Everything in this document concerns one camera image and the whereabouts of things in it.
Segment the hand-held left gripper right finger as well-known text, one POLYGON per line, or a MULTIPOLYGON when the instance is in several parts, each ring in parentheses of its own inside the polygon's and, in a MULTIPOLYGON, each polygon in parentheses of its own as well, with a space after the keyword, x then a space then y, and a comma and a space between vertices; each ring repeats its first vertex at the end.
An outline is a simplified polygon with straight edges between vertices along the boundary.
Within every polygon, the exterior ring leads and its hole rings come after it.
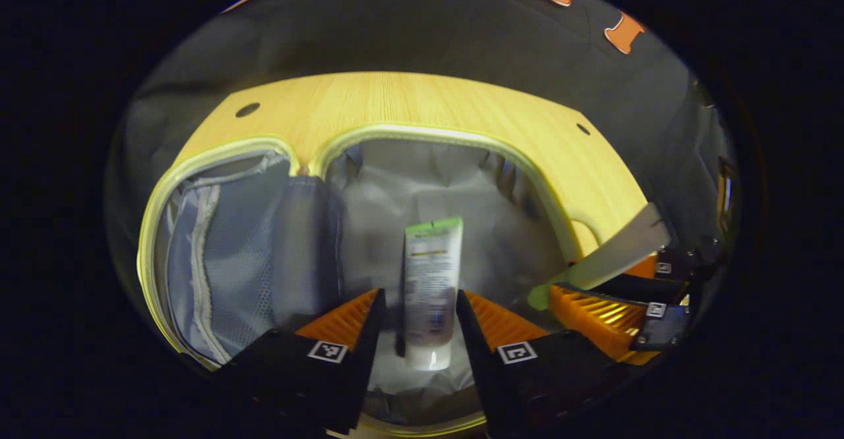
POLYGON ((474 387, 492 438, 547 438, 561 424, 599 405, 630 381, 627 366, 604 355, 575 330, 546 333, 497 304, 506 341, 492 341, 482 319, 487 301, 459 291, 456 315, 474 387))

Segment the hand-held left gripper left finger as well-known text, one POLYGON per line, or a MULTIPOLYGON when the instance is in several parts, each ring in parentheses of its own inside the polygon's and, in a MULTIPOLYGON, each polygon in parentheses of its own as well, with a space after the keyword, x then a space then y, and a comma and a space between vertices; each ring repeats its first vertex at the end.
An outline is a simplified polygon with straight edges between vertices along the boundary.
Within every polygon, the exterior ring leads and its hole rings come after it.
POLYGON ((385 312, 374 289, 293 333, 269 329, 214 373, 215 384, 294 436, 346 435, 359 423, 385 312))

